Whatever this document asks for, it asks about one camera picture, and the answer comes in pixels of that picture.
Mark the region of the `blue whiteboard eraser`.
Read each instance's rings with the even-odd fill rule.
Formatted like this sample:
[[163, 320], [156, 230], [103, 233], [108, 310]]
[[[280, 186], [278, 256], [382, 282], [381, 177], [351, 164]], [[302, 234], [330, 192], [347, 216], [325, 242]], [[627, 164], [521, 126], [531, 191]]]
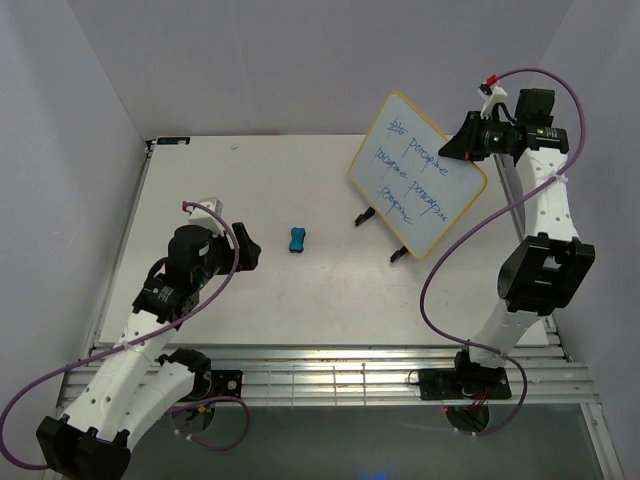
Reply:
[[296, 254], [303, 253], [306, 229], [304, 227], [292, 227], [290, 230], [290, 234], [291, 238], [288, 245], [289, 252]]

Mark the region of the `yellow framed whiteboard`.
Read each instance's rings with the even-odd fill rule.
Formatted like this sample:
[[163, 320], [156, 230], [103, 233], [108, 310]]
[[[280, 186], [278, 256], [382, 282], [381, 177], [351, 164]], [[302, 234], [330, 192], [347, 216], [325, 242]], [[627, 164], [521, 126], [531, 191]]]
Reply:
[[416, 259], [430, 254], [487, 186], [474, 163], [444, 158], [448, 138], [402, 93], [385, 99], [348, 178]]

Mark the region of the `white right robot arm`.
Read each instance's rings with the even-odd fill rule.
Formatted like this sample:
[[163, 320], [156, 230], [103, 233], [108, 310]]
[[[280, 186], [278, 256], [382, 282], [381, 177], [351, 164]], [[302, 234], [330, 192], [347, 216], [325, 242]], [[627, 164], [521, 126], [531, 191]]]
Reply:
[[499, 270], [496, 307], [436, 384], [464, 397], [507, 399], [506, 355], [532, 325], [569, 304], [594, 263], [595, 248], [580, 240], [571, 219], [559, 172], [569, 143], [565, 130], [552, 125], [554, 91], [521, 90], [513, 114], [502, 87], [484, 84], [480, 92], [482, 109], [467, 114], [440, 155], [469, 161], [508, 155], [523, 190], [535, 195], [525, 205], [523, 239]]

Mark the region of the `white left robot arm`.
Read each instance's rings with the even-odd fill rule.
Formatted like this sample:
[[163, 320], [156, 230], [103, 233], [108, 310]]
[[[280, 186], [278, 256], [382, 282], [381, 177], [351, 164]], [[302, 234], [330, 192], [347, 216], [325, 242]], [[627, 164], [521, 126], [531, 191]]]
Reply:
[[119, 479], [134, 446], [177, 402], [212, 396], [216, 379], [203, 353], [163, 349], [216, 275], [252, 271], [261, 248], [243, 223], [231, 226], [236, 248], [215, 222], [175, 230], [167, 254], [148, 271], [119, 341], [84, 391], [59, 418], [45, 417], [36, 438], [48, 468], [70, 479]]

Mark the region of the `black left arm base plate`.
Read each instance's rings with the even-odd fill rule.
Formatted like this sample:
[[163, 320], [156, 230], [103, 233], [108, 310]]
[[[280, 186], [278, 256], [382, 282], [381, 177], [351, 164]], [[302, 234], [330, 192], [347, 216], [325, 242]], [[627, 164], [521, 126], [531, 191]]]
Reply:
[[205, 397], [242, 397], [242, 370], [212, 370], [204, 375]]

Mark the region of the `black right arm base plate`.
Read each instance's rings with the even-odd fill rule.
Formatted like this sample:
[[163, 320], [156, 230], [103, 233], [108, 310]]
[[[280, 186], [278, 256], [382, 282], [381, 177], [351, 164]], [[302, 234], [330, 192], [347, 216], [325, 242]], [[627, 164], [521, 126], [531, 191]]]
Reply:
[[407, 378], [419, 389], [421, 400], [509, 400], [512, 398], [504, 368], [491, 369], [488, 375], [463, 374], [453, 368], [412, 370]]

